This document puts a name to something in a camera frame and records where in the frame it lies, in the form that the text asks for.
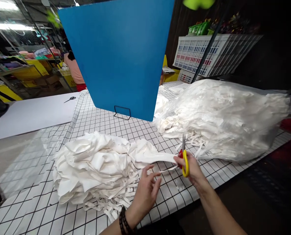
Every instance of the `person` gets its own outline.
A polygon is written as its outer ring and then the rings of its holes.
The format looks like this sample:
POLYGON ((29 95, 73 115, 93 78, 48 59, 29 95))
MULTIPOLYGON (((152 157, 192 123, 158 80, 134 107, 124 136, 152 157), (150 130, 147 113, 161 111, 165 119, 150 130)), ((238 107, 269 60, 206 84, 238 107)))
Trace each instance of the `person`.
POLYGON ((69 67, 71 76, 76 84, 77 91, 82 91, 87 88, 82 74, 80 72, 78 63, 74 57, 73 51, 70 50, 68 53, 64 54, 64 63, 69 67))
POLYGON ((164 82, 164 71, 162 70, 162 73, 161 73, 161 78, 159 80, 159 85, 162 85, 164 82))
MULTIPOLYGON (((215 235, 246 234, 231 216, 230 212, 224 206, 215 190, 209 184, 192 153, 187 152, 187 158, 190 169, 189 180, 200 195, 202 206, 205 210, 213 233, 215 235)), ((175 156, 174 160, 179 165, 185 167, 186 164, 184 159, 175 156)), ((160 176, 160 173, 151 173, 147 175, 147 171, 151 168, 153 168, 153 165, 148 165, 142 170, 142 175, 134 200, 125 212, 127 223, 131 229, 134 229, 150 212, 156 201, 156 196, 161 184, 161 178, 158 178, 156 181, 154 180, 155 177, 160 176)), ((119 219, 116 219, 101 234, 121 235, 119 219)))

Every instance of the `yellow scissors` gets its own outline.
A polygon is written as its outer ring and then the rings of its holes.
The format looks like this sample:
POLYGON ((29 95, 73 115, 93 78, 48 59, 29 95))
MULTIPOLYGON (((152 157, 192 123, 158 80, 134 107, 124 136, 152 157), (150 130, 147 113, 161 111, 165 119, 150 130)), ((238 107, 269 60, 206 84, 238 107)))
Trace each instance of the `yellow scissors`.
POLYGON ((182 167, 181 165, 179 166, 180 169, 182 169, 182 174, 184 177, 189 176, 189 163, 188 163, 188 158, 187 158, 187 151, 186 151, 186 136, 185 134, 182 135, 182 148, 178 154, 178 157, 183 158, 186 163, 186 168, 182 167))

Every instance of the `red pants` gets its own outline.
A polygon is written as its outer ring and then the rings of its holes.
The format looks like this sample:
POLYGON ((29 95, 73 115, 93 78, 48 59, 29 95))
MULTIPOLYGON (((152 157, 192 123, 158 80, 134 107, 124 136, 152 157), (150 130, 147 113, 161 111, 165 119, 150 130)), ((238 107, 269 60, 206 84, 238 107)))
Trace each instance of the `red pants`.
POLYGON ((85 90, 87 88, 86 84, 83 83, 83 84, 76 84, 77 86, 77 91, 78 92, 81 92, 82 90, 85 90))

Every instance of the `scissor blade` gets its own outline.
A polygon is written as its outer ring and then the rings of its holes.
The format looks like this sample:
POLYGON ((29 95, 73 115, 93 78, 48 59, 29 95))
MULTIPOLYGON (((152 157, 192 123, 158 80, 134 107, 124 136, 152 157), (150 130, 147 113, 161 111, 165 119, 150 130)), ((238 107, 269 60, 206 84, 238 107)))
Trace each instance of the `scissor blade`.
POLYGON ((186 136, 183 134, 182 135, 182 151, 185 150, 186 147, 186 136))

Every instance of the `pink shirt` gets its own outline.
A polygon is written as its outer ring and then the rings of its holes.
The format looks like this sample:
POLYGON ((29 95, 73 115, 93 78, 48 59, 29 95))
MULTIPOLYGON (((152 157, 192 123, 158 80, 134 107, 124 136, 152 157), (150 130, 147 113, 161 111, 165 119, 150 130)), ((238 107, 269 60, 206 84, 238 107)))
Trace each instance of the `pink shirt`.
POLYGON ((64 62, 69 67, 71 76, 76 84, 84 84, 82 74, 80 72, 77 61, 68 59, 69 53, 64 55, 64 62))

